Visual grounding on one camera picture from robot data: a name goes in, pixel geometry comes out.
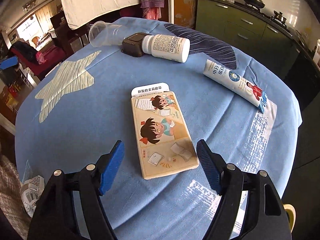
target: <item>cartoon girl illustration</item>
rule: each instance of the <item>cartoon girl illustration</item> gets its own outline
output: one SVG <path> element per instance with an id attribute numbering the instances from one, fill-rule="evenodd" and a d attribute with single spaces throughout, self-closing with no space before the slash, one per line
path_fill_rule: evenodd
<path id="1" fill-rule="evenodd" d="M 262 90 L 258 88 L 256 85 L 251 85 L 249 82 L 247 82 L 247 86 L 249 88 L 252 88 L 253 94 L 255 95 L 256 99 L 260 101 L 259 97 L 262 97 Z"/>
<path id="2" fill-rule="evenodd" d="M 172 120 L 164 118 L 161 122 L 154 122 L 153 118 L 147 119 L 145 122 L 141 122 L 140 135 L 144 144 L 150 143 L 156 144 L 160 141 L 158 138 L 162 134 L 173 136 L 173 127 L 175 123 Z"/>
<path id="3" fill-rule="evenodd" d="M 152 105 L 155 107 L 155 110 L 160 109 L 162 110 L 164 108 L 164 106 L 172 106 L 174 107 L 174 102 L 172 101 L 172 98 L 170 96 L 166 96 L 165 98 L 161 97 L 161 96 L 156 96 L 156 97 L 152 97 L 150 99 L 150 101 L 152 101 Z"/>

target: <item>blue tablecloth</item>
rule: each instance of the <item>blue tablecloth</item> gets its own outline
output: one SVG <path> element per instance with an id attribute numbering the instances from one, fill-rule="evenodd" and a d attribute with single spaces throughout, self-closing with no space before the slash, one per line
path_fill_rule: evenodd
<path id="1" fill-rule="evenodd" d="M 215 38 L 159 21 L 124 17 L 116 23 L 131 33 L 188 37 L 187 62 L 130 57 L 118 46 L 87 45 L 76 52 L 19 109 L 15 149 L 21 180 L 41 175 L 47 181 L 56 169 L 79 171 L 120 139 L 125 158 L 111 190 L 101 198 L 118 239 L 202 239 L 219 197 L 201 166 L 158 179 L 141 176 L 130 93 L 134 87 L 165 82 L 177 96 L 194 145 L 203 138 L 227 163 L 249 172 L 266 170 L 282 196 L 302 122 L 292 91 L 256 60 Z M 265 90 L 265 113 L 204 76 L 207 59 Z M 77 194 L 75 205 L 87 236 Z"/>

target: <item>blue gripper pad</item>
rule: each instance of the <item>blue gripper pad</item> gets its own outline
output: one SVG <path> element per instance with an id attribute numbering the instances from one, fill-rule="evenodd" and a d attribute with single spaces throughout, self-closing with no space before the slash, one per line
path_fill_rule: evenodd
<path id="1" fill-rule="evenodd" d="M 99 188 L 102 195 L 111 188 L 119 170 L 120 164 L 124 158 L 124 143 L 122 141 L 117 141 L 107 156 L 109 157 L 109 160 L 104 172 L 101 173 L 101 184 Z"/>
<path id="2" fill-rule="evenodd" d="M 218 171 L 216 165 L 212 160 L 212 155 L 214 153 L 212 153 L 203 139 L 198 141 L 196 152 L 211 189 L 215 190 L 218 195 L 221 195 L 221 173 Z"/>

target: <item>dark blue leaf pattern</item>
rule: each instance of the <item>dark blue leaf pattern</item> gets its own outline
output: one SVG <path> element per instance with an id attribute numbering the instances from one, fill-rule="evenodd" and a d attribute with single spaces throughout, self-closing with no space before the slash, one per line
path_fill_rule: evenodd
<path id="1" fill-rule="evenodd" d="M 235 52 L 224 41 L 171 23 L 164 24 L 164 27 L 174 35 L 190 40 L 189 54 L 203 52 L 229 69 L 237 68 Z"/>

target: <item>wall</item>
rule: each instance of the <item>wall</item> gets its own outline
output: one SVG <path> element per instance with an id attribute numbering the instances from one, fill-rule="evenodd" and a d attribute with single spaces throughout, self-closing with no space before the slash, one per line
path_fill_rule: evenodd
<path id="1" fill-rule="evenodd" d="M 4 42 L 5 42 L 5 44 L 7 45 L 8 49 L 10 49 L 10 47 L 11 47 L 11 42 L 10 42 L 10 40 L 9 40 L 9 37 L 8 37 L 7 33 L 6 33 L 6 32 L 2 32 L 1 34 L 2 34 L 2 37 L 3 37 L 3 39 L 4 39 Z"/>
<path id="2" fill-rule="evenodd" d="M 305 0 L 262 0 L 266 5 L 261 11 L 272 16 L 273 11 L 281 11 L 287 18 L 288 27 L 297 29 L 300 33 L 309 28 L 309 49 L 313 50 L 317 39 L 320 39 L 320 23 Z"/>

